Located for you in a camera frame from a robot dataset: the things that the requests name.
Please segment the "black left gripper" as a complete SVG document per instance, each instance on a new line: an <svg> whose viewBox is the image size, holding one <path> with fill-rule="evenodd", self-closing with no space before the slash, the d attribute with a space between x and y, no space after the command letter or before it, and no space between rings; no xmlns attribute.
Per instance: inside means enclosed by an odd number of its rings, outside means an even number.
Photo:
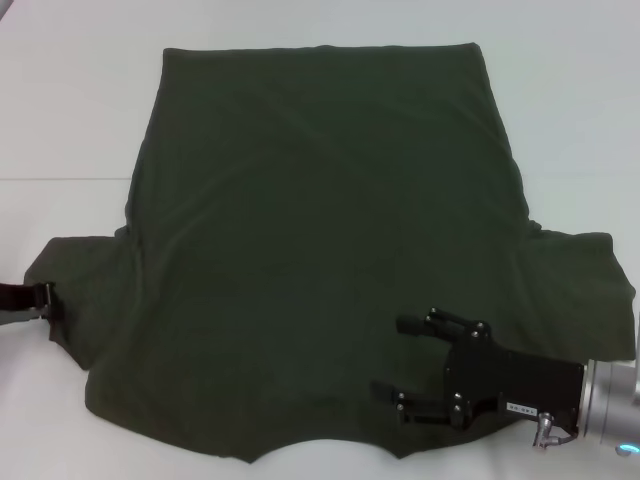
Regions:
<svg viewBox="0 0 640 480"><path fill-rule="evenodd" d="M0 326L26 322L38 317L52 320L55 295L51 283L34 286L0 283Z"/></svg>

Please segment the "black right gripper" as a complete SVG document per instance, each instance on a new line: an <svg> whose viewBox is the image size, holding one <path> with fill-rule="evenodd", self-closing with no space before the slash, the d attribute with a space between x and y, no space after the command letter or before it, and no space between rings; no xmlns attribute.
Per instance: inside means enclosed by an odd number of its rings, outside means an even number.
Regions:
<svg viewBox="0 0 640 480"><path fill-rule="evenodd" d="M494 341L488 326L438 308L424 316L399 315L396 331L450 343L443 399L370 383L373 399L392 405L400 423L466 430L489 413L531 421L548 414L553 426L579 432L584 365L508 350Z"/></svg>

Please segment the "dark green t-shirt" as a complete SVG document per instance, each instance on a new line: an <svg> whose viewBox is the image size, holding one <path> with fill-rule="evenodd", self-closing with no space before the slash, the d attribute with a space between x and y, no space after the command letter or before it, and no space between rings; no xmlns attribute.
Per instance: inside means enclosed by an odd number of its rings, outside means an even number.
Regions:
<svg viewBox="0 0 640 480"><path fill-rule="evenodd" d="M403 458L504 427L403 426L382 381L443 393L446 346L395 330L439 308L507 348L635 356L606 233L534 222L486 65L439 47L168 49L110 237L52 239L50 330L120 427L253 462L319 439Z"/></svg>

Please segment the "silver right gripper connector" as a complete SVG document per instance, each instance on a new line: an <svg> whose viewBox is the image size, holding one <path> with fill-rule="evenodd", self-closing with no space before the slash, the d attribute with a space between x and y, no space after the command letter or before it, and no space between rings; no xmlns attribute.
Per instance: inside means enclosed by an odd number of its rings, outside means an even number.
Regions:
<svg viewBox="0 0 640 480"><path fill-rule="evenodd" d="M553 416L548 412L541 412L537 417L536 433L534 435L533 447L545 450L549 446L555 446L557 441L551 436L553 428Z"/></svg>

